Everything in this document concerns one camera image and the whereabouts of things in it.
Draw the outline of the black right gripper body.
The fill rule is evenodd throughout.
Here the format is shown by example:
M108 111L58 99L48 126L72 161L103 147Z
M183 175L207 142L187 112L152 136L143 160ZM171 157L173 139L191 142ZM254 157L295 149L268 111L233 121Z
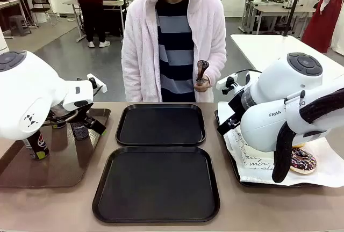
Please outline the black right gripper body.
M237 113L240 116L240 121L243 114L246 111L241 102L241 97L243 93L244 88L242 88L240 91L235 92L233 98L228 103L228 105L234 111L234 113Z

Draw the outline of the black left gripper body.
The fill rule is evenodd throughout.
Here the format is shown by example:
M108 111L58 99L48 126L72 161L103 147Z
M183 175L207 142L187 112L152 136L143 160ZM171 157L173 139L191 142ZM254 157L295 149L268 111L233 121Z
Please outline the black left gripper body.
M82 125L93 125L95 122L95 119L89 115L89 110L91 109L93 103L90 103L88 105L84 105L80 108L78 108L78 114L76 116L76 122L81 123Z

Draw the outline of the person's left hand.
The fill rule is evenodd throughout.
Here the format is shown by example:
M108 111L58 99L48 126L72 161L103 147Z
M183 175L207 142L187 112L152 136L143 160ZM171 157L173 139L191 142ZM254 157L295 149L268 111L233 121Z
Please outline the person's left hand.
M206 74L202 78L197 78L194 84L195 91L200 93L206 92L211 87L210 79Z

